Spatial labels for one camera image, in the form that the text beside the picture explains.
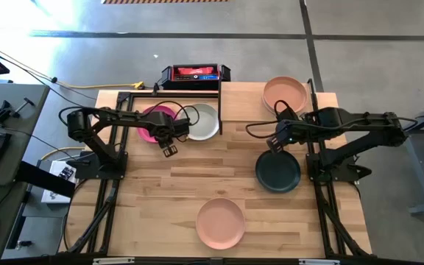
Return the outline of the magenta pink plate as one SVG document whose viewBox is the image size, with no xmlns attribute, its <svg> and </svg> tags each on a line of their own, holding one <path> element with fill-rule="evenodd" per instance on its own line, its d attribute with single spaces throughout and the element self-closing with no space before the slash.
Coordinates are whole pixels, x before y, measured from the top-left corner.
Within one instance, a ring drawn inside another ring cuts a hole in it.
<svg viewBox="0 0 424 265">
<path fill-rule="evenodd" d="M 163 106 L 163 105 L 159 105 L 157 107 L 150 106 L 150 107 L 148 107 L 147 109 L 144 110 L 144 113 L 148 113 L 151 110 L 153 112 L 162 112 L 162 113 L 165 113 L 166 115 L 171 116 L 172 118 L 174 118 L 175 115 L 176 115 L 176 113 L 170 107 Z M 151 136 L 149 134 L 148 130 L 146 130 L 146 129 L 138 128 L 138 135 L 142 139 L 144 139 L 146 142 L 154 143 L 154 144 L 157 143 L 157 141 L 155 140 L 155 138 L 153 136 Z"/>
</svg>

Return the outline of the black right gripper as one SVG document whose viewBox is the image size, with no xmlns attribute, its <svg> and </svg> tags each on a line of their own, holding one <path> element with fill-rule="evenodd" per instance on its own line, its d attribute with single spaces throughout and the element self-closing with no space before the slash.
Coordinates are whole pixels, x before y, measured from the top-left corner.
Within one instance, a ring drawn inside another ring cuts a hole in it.
<svg viewBox="0 0 424 265">
<path fill-rule="evenodd" d="M 266 144 L 272 153 L 283 150 L 283 143 L 303 143 L 306 141 L 305 126 L 302 121 L 284 119 L 275 128 L 276 135 L 268 138 Z"/>
</svg>

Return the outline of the salmon pink plate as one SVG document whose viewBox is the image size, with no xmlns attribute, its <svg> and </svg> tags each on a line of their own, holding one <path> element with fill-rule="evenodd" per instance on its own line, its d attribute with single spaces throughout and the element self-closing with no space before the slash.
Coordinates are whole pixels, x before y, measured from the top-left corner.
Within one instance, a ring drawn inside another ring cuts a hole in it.
<svg viewBox="0 0 424 265">
<path fill-rule="evenodd" d="M 237 245 L 245 228 L 243 211 L 234 201 L 224 197 L 207 201 L 196 218 L 199 239 L 214 250 L 227 250 Z"/>
</svg>

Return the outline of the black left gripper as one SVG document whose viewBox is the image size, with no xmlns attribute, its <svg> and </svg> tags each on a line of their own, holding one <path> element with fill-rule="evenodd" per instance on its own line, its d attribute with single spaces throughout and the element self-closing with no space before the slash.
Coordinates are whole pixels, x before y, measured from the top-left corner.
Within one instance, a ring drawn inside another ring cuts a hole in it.
<svg viewBox="0 0 424 265">
<path fill-rule="evenodd" d="M 173 119 L 171 116 L 159 112 L 155 113 L 159 118 L 159 125 L 155 128 L 155 140 L 158 143 L 170 144 L 174 138 L 180 138 L 189 134 L 190 118 Z M 163 149 L 166 158 L 178 153 L 175 145 L 168 145 Z"/>
</svg>

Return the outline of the black clamp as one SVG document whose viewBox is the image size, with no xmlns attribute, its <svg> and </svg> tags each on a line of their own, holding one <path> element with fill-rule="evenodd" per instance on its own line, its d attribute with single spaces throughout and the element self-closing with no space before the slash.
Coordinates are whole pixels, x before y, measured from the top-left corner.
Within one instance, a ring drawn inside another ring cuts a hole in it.
<svg viewBox="0 0 424 265">
<path fill-rule="evenodd" d="M 4 100 L 2 106 L 0 107 L 0 124 L 4 123 L 8 118 L 19 118 L 21 110 L 27 105 L 31 105 L 34 107 L 35 103 L 30 99 L 24 97 L 24 103 L 16 109 L 13 109 L 11 107 L 11 104 L 8 101 Z"/>
</svg>

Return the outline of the black aluminium frame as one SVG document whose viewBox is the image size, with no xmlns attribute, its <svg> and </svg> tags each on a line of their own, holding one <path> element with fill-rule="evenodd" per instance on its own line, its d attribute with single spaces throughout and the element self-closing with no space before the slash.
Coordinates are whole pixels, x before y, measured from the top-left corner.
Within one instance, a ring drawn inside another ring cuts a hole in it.
<svg viewBox="0 0 424 265">
<path fill-rule="evenodd" d="M 335 182 L 354 183 L 371 174 L 371 170 L 356 165 L 355 156 L 374 147 L 374 133 L 369 133 L 337 149 L 328 149 L 324 138 L 317 136 L 307 140 L 306 164 L 308 176 L 314 184 L 319 223 L 324 252 L 327 258 L 346 256 L 349 250 L 354 256 L 368 256 L 342 224 L 336 205 Z"/>
<path fill-rule="evenodd" d="M 166 103 L 172 103 L 173 105 L 178 106 L 179 111 L 182 113 L 185 111 L 185 107 L 187 106 L 177 102 L 177 99 L 215 99 L 218 103 L 220 103 L 221 91 L 120 91 L 117 96 L 116 106 L 112 110 L 135 112 L 133 111 L 133 106 L 134 101 L 137 98 L 158 99 L 159 102 L 155 105 L 155 107 L 159 105 L 164 105 Z M 68 109 L 72 112 L 79 108 L 83 107 L 69 107 Z M 176 114 L 173 119 L 177 120 L 178 116 L 179 115 Z M 126 151 L 128 129 L 129 127 L 106 127 L 98 133 L 98 136 L 106 144 L 114 144 L 116 148 L 123 146 Z M 83 232 L 83 234 L 76 240 L 74 245 L 66 250 L 67 253 L 79 254 L 81 253 L 84 247 L 88 248 L 88 252 L 92 252 L 93 246 L 96 243 L 96 234 L 98 232 L 98 227 L 103 219 L 106 219 L 107 221 L 105 225 L 105 234 L 102 246 L 99 249 L 99 252 L 101 254 L 105 254 L 107 252 L 107 248 L 110 243 L 110 233 L 112 231 L 112 222 L 116 208 L 116 200 L 119 193 L 120 182 L 122 179 L 101 180 L 93 220 L 88 225 L 85 232 Z"/>
</svg>

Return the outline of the light grey plate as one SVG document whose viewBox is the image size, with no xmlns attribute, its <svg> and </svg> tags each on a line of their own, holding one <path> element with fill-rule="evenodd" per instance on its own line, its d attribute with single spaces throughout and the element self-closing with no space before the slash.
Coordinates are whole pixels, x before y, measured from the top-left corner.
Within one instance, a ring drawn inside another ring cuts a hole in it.
<svg viewBox="0 0 424 265">
<path fill-rule="evenodd" d="M 218 112 L 205 103 L 193 104 L 185 107 L 179 117 L 189 117 L 192 125 L 189 127 L 188 137 L 195 141 L 205 141 L 215 136 L 219 131 Z"/>
</svg>

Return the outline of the red black power station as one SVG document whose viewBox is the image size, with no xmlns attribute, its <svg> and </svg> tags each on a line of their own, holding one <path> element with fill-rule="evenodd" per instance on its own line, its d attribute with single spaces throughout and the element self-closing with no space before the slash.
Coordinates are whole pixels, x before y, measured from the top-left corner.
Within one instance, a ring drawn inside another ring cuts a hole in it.
<svg viewBox="0 0 424 265">
<path fill-rule="evenodd" d="M 168 66 L 161 72 L 164 90 L 217 91 L 222 82 L 231 81 L 231 70 L 216 63 Z"/>
</svg>

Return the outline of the dark green plate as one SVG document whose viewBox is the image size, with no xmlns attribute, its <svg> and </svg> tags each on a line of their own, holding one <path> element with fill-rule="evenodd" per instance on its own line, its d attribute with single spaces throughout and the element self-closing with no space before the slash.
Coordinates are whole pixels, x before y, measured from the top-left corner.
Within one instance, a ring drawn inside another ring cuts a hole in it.
<svg viewBox="0 0 424 265">
<path fill-rule="evenodd" d="M 255 163 L 255 176 L 267 191 L 284 194 L 298 186 L 301 179 L 300 164 L 288 152 L 266 151 Z"/>
</svg>

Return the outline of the black flat bar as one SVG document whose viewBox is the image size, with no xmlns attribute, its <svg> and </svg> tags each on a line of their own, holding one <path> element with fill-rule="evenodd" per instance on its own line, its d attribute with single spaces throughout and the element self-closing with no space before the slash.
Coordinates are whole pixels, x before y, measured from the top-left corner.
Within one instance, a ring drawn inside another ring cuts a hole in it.
<svg viewBox="0 0 424 265">
<path fill-rule="evenodd" d="M 16 182 L 29 183 L 64 197 L 72 198 L 74 195 L 74 183 L 24 161 L 19 164 L 14 180 Z"/>
</svg>

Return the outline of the terracotta brown plate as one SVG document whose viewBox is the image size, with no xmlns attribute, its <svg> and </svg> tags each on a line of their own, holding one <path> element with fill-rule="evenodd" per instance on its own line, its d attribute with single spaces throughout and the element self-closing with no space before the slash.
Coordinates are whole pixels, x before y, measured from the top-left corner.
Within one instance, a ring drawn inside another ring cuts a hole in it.
<svg viewBox="0 0 424 265">
<path fill-rule="evenodd" d="M 261 98 L 265 108 L 272 113 L 278 100 L 283 100 L 299 113 L 308 103 L 308 91 L 293 77 L 275 77 L 265 84 Z"/>
</svg>

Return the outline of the white box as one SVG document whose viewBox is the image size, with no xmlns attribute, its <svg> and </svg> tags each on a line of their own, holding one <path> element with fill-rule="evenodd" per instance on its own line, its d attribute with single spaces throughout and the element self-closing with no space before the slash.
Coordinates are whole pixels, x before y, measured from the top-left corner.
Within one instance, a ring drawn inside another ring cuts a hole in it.
<svg viewBox="0 0 424 265">
<path fill-rule="evenodd" d="M 78 180 L 75 178 L 76 169 L 69 166 L 65 161 L 52 161 L 49 173 L 56 175 L 57 177 L 61 177 L 64 180 L 68 180 L 74 184 L 78 183 Z M 69 197 L 56 194 L 53 191 L 46 189 L 43 191 L 43 196 L 41 198 L 41 202 L 47 204 L 66 204 L 70 203 L 70 201 L 71 199 Z"/>
</svg>

